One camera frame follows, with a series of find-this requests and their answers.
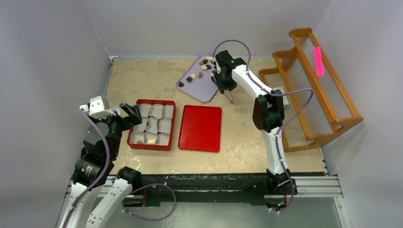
gray wall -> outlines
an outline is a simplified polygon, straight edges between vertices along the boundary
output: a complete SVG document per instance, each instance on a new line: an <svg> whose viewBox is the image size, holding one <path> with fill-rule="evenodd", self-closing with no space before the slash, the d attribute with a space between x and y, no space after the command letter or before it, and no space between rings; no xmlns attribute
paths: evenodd
<svg viewBox="0 0 403 228"><path fill-rule="evenodd" d="M50 228L109 58L79 0L0 5L0 226Z"/></svg>
<svg viewBox="0 0 403 228"><path fill-rule="evenodd" d="M83 0L110 55L195 57L240 39L255 57L292 47L288 32L315 27L330 0ZM247 55L231 44L235 55Z"/></svg>
<svg viewBox="0 0 403 228"><path fill-rule="evenodd" d="M364 121L323 148L353 227L402 227L403 2L333 0L314 34Z"/></svg>

cable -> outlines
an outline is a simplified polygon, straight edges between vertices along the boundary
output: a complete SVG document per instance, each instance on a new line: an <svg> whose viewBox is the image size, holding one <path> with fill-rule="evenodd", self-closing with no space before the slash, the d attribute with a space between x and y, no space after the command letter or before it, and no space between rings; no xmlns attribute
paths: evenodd
<svg viewBox="0 0 403 228"><path fill-rule="evenodd" d="M148 184L148 185L145 185L145 186L143 186L143 187L141 187L141 188L138 188L138 189L132 191L130 194L134 194L134 193L136 193L136 192L138 192L138 191L140 191L140 190L143 190L143 189L145 189L145 188L148 188L148 187L151 187L151 186L154 186L154 185L159 185L159 186L164 186L164 187L166 187L166 188L172 193L172 195L173 195L173 207L172 207L172 210L171 210L167 215L165 215L165 216L162 217L162 218L154 218L154 219L153 219L153 218L145 218L145 217L143 217L143 216L139 216L139 215L133 214L132 212L128 211L128 210L125 208L125 205L123 204L123 201L122 201L122 208L123 208L123 211L126 212L127 214L133 216L133 217L136 217L136 218L139 218L139 219L143 219L143 220L146 220L146 221L150 221L150 222L161 221L161 220L164 220L164 219L166 219L167 217L169 217L169 216L173 213L173 211L175 210L175 208L176 208L176 196L175 196L174 191L173 191L170 187L168 187L168 186L166 186L166 185L164 185L164 184L159 184L159 183Z"/></svg>
<svg viewBox="0 0 403 228"><path fill-rule="evenodd" d="M300 93L300 92L304 92L304 91L310 91L310 92L311 92L310 95L309 95L309 98L307 99L307 101L305 102L305 104L295 113L295 115L293 115L289 120L287 120L283 125L281 125L281 126L278 128L277 132L276 132L275 143L276 143L277 154L278 154L278 157L280 158L281 167L283 168L285 174L287 175L287 177L288 177L290 183L293 183L293 182L292 182L292 179L291 179L291 176L290 176L289 173L287 172L287 169L286 169L286 167L284 166L284 163L283 163L283 161L282 161L282 157L281 157L281 154L280 154L280 148L278 147L278 134L281 132L281 130L283 130L283 128L284 128L289 122L291 122L291 120L293 120L296 116L298 116L298 114L299 114L300 112L302 112L302 110L308 105L308 103L311 101L311 99L312 99L312 97L313 97L313 95L314 95L314 90L313 90L312 88L304 88L304 89L299 89L299 90L295 90L295 91L292 91L292 92L289 92L289 93L284 93L284 94L272 94L270 91L268 91L267 89L265 89L263 86L261 86L261 85L260 85L259 83L257 83L255 80L253 80L253 78L250 76L250 74L249 74L249 62L250 62L250 59L251 59L250 50L249 50L249 47L246 46L246 44L243 43L242 41L237 40L237 39L228 39L228 40L225 40L225 41L221 42L221 43L220 43L219 45L217 45L217 47L214 49L213 57L215 57L215 52L217 51L217 49L218 49L219 46L221 46L223 43L232 42L232 41L242 44L242 45L246 48L246 50L248 51L248 61L247 61L247 63L246 63L246 74L248 75L249 79L250 79L257 87L259 87L262 91L266 92L266 93L269 94L270 96L287 96L287 95L292 95L292 94L296 94L296 93ZM291 205L293 199L294 199L294 186L292 186L292 188L291 188L291 199L290 199L289 203L284 207L283 210L277 211L277 213L280 213L280 212L285 211L285 210Z"/></svg>
<svg viewBox="0 0 403 228"><path fill-rule="evenodd" d="M106 138L104 136L104 134L102 134L101 130L97 127L97 125L87 116L86 113L84 113L84 110L80 110L80 113L83 115L83 117L93 126L93 128L96 130L96 132L98 132L99 136L101 137L102 141L104 142L105 145L105 151L106 151L106 161L105 161L105 166L102 169L101 173L99 174L99 176L95 179L95 181L90 184L77 198L76 200L71 204L71 209L70 211L67 213L66 219L64 220L63 226L62 228L66 228L68 221L70 220L71 215L73 214L74 209L77 207L78 202L80 202L81 198L87 193L89 192L100 180L101 178L104 176L106 170L108 169L108 165L110 162L110 151L109 151L109 145L108 142L106 141Z"/></svg>

wooden dish rack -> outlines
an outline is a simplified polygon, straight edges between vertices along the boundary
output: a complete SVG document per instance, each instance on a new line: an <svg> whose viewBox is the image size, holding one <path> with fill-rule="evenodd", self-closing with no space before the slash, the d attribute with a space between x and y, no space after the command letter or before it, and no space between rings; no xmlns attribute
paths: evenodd
<svg viewBox="0 0 403 228"><path fill-rule="evenodd" d="M325 75L317 77L313 66L313 48L318 47L311 28L293 29L289 33L295 47L273 53L277 67L259 71L263 83L265 75L280 74L287 91L311 87L315 94L308 106L298 115L299 123L307 143L290 146L286 134L282 133L286 152L323 147L336 137L363 120L335 70L321 50ZM308 99L308 92L290 95L293 108L297 111Z"/></svg>

pink sticky note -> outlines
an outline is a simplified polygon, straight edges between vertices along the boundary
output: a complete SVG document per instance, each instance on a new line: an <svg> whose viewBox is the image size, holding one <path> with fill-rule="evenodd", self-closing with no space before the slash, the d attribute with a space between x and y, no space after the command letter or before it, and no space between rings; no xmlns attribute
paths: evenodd
<svg viewBox="0 0 403 228"><path fill-rule="evenodd" d="M320 47L314 48L314 57L315 57L316 75L318 77L325 75L325 72L323 71L322 53L320 52Z"/></svg>

purple tray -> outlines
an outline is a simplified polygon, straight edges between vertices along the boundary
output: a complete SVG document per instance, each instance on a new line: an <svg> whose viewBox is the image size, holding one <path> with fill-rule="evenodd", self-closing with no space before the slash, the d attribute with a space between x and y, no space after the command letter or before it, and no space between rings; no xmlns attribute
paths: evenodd
<svg viewBox="0 0 403 228"><path fill-rule="evenodd" d="M217 92L218 88L211 80L210 74L214 70L214 64L210 61L206 65L210 65L210 70L202 70L199 62L205 59L208 55L202 55L192 64L192 66L186 71L186 73L176 82L176 88L186 93L187 95L196 98L201 102L208 102ZM199 72L203 73L203 77L199 78ZM191 82L186 81L187 77L194 73L196 78ZM184 84L183 87L179 87L179 82Z"/></svg>

